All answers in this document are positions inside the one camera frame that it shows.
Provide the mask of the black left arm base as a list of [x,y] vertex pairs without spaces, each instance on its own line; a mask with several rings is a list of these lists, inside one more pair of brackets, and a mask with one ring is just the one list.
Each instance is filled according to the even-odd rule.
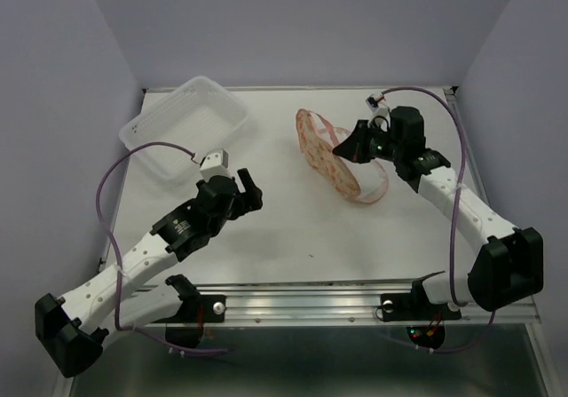
[[207,326],[225,321],[225,301],[222,294],[201,295],[178,301],[171,314],[164,314],[155,324],[165,327],[161,339],[173,352],[185,357],[224,355],[225,349],[202,347]]

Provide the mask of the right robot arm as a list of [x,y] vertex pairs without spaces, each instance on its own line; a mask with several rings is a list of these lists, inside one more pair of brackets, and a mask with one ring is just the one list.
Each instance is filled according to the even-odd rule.
[[440,305],[475,303],[488,312],[543,290],[543,239],[533,227],[521,229],[495,213],[459,183],[449,161],[426,146],[424,120],[414,107],[395,107],[390,123],[359,120],[334,155],[352,163],[391,162],[397,175],[451,221],[474,252],[469,271],[433,274],[408,296],[411,312],[428,317]]

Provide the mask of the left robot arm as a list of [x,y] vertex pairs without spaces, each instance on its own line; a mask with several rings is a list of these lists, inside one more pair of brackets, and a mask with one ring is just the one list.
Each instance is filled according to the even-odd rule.
[[126,254],[85,284],[35,302],[35,335],[65,378],[91,367],[122,333],[174,316],[202,322],[213,312],[182,274],[169,276],[132,303],[132,295],[156,275],[184,261],[216,237],[224,225],[263,207],[263,192],[247,169],[233,177],[225,166],[201,167],[197,195],[157,221]]

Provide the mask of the floral mesh laundry bag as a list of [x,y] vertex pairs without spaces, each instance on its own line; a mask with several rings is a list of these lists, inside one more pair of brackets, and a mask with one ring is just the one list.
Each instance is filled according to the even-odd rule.
[[296,133],[306,162],[345,200],[372,204],[386,195],[389,177],[379,162],[351,163],[332,153],[351,135],[350,131],[301,108],[296,112]]

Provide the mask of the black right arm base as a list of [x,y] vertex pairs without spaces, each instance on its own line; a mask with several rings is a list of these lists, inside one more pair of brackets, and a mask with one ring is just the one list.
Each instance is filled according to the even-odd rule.
[[450,309],[447,303],[432,304],[428,300],[423,284],[439,274],[428,274],[412,281],[408,292],[382,294],[375,318],[381,322],[413,322],[406,327],[411,343],[419,349],[438,350],[446,339],[443,322],[462,318],[459,308]]

